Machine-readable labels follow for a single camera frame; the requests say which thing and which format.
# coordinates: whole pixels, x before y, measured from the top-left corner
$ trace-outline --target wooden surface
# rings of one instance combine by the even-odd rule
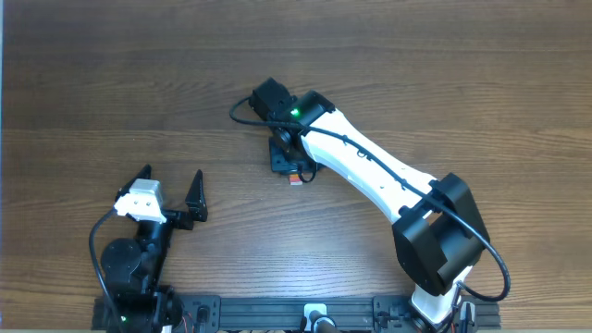
[[[222,296],[411,293],[387,219],[330,170],[291,187],[228,108],[316,89],[400,160],[471,186],[512,273],[506,328],[590,327],[592,3],[6,0],[3,328],[88,328],[88,233],[145,163],[210,216],[164,281]],[[126,219],[97,249],[130,237]],[[501,287],[484,255],[468,283]]]

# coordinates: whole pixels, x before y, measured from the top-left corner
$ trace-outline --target wood grain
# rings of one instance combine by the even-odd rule
[[[290,187],[228,108],[269,76],[316,89],[402,161],[470,184],[512,273],[506,328],[592,313],[587,1],[6,0],[2,328],[88,328],[88,232],[145,163],[172,207],[197,168],[207,223],[164,281],[222,296],[409,293],[386,218],[326,170]],[[128,237],[99,232],[99,251]],[[482,261],[468,282],[495,293]]]

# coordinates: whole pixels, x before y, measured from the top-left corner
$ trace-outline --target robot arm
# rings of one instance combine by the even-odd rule
[[[271,128],[274,138],[271,143],[281,148],[288,165],[295,166],[292,173],[301,172],[300,166],[307,164],[315,165],[314,170],[318,166],[329,167],[380,208],[392,225],[399,263],[416,283],[413,307],[432,328],[441,327],[450,317],[452,302],[458,295],[456,283],[463,281],[479,260],[483,245],[448,216],[441,215],[430,225],[426,218],[434,214],[436,207],[405,190],[383,167],[353,145],[306,128],[328,130],[359,143],[367,153],[420,192],[446,205],[489,241],[468,186],[453,174],[437,181],[403,164],[368,140],[317,92],[310,91],[297,98],[283,85],[269,79],[253,90],[249,105],[269,124],[300,124],[300,127]]]

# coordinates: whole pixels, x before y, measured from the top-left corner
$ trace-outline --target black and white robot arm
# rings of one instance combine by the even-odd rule
[[[247,101],[263,121],[234,115]],[[299,173],[302,179],[303,169],[315,173],[329,167],[380,208],[392,225],[401,267],[416,283],[412,306],[432,328],[450,318],[460,286],[478,295],[463,281],[486,247],[504,273],[504,291],[490,299],[498,301],[508,293],[507,268],[489,244],[468,186],[454,174],[438,181],[405,165],[368,140],[321,94],[310,91],[297,98],[273,79],[237,103],[230,116],[272,130],[270,145],[281,148],[282,161],[293,166],[283,173]],[[435,213],[445,214],[430,225],[426,219]]]

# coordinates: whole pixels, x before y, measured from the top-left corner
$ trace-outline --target tabletop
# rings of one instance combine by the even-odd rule
[[[331,170],[290,186],[228,109],[268,77],[472,189],[506,328],[590,327],[592,3],[6,0],[2,328],[88,328],[94,222],[150,163],[182,208],[163,281],[232,297],[410,294],[389,222]],[[117,218],[97,252],[136,226]],[[494,294],[484,254],[467,284]]]

